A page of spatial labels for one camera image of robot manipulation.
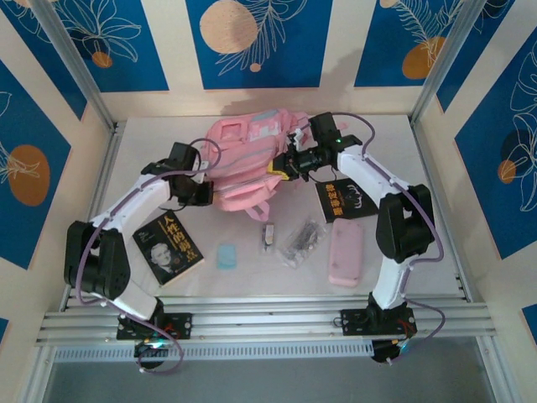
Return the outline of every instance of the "clear plastic bag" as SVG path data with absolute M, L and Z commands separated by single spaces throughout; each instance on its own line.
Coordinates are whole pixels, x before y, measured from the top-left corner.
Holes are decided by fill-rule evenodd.
M 278 248 L 278 254 L 286 265 L 296 269 L 326 238 L 327 231 L 311 217 L 306 218 Z

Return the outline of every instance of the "book cover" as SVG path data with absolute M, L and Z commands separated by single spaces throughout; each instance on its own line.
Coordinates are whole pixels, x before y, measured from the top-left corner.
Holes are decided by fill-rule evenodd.
M 133 237 L 161 286 L 203 261 L 200 250 L 172 211 L 144 225 Z
M 350 178 L 317 183 L 315 188 L 328 223 L 336 218 L 352 219 L 378 213 L 371 197 Z

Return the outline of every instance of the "small packet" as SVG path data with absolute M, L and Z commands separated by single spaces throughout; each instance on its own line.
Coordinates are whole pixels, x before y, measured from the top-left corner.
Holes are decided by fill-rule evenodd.
M 288 237 L 281 247 L 279 255 L 284 263 L 293 269 L 299 267 L 326 237 L 324 225 L 312 218 L 306 218 Z
M 261 254 L 272 254 L 274 246 L 274 223 L 266 222 L 263 224 L 263 231 L 261 232 Z

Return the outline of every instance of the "backpack strap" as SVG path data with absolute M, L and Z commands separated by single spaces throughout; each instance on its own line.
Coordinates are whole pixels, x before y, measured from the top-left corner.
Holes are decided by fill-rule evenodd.
M 256 221 L 267 222 L 269 219 L 270 206 L 266 201 L 261 201 L 257 206 L 246 208 L 244 211 Z

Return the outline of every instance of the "white wall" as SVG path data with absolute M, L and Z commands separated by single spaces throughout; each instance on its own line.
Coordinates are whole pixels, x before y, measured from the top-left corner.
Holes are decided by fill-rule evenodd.
M 0 59 L 71 146 L 29 269 L 0 259 L 0 317 L 9 320 L 0 349 L 0 401 L 12 402 L 29 370 L 43 315 L 58 309 L 66 230 L 75 219 L 85 218 L 107 131 L 90 107 L 82 122 L 77 119 L 3 13 L 0 31 Z
M 169 92 L 103 94 L 117 120 L 129 116 L 251 113 L 271 107 L 360 113 L 408 113 L 420 86 L 354 88 L 377 0 L 334 0 L 319 88 L 206 91 L 184 1 L 142 0 Z
M 421 124 L 446 193 L 448 220 L 468 260 L 473 282 L 489 305 L 521 395 L 528 402 L 537 401 L 537 348 L 521 309 L 537 298 L 537 243 L 504 260 L 499 258 L 454 138 L 533 32 L 535 16 L 534 0 L 515 1 L 446 114 L 432 102 Z

